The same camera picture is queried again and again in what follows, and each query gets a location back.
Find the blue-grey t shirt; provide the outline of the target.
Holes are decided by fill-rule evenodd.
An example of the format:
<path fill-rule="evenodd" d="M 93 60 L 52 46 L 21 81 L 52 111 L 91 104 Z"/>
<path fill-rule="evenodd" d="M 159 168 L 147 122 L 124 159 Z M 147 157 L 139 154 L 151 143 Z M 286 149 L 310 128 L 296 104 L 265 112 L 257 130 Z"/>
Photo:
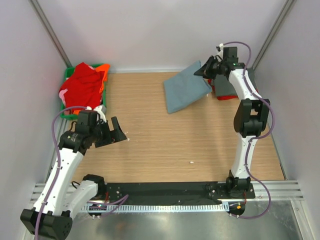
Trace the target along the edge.
<path fill-rule="evenodd" d="M 169 114 L 178 112 L 212 92 L 202 76 L 194 75 L 201 62 L 193 64 L 163 82 L 166 109 Z"/>

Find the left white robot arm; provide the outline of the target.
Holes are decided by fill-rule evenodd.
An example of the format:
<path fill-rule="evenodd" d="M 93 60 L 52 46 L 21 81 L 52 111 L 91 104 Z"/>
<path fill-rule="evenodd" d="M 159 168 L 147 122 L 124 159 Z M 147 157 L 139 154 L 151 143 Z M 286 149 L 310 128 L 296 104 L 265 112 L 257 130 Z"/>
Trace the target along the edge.
<path fill-rule="evenodd" d="M 73 193 L 67 195 L 73 175 L 91 146 L 96 148 L 125 141 L 117 117 L 108 121 L 96 110 L 81 110 L 74 128 L 54 141 L 56 160 L 47 182 L 31 209 L 24 209 L 20 220 L 30 234 L 51 240 L 65 240 L 73 219 L 91 199 L 101 200 L 107 192 L 102 176 L 88 174 Z"/>

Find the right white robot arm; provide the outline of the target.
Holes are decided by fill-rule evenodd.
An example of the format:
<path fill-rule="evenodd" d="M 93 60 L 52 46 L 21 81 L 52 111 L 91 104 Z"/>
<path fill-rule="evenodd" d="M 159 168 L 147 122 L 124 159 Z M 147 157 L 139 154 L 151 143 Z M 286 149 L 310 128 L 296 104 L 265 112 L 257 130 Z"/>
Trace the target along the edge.
<path fill-rule="evenodd" d="M 235 160 L 224 183 L 209 185 L 212 199 L 254 198 L 250 168 L 256 143 L 266 129 L 270 101 L 257 92 L 243 62 L 239 62 L 235 46 L 217 46 L 217 54 L 194 74 L 213 80 L 225 76 L 233 86 L 240 102 L 233 119 L 233 128 L 238 135 Z"/>

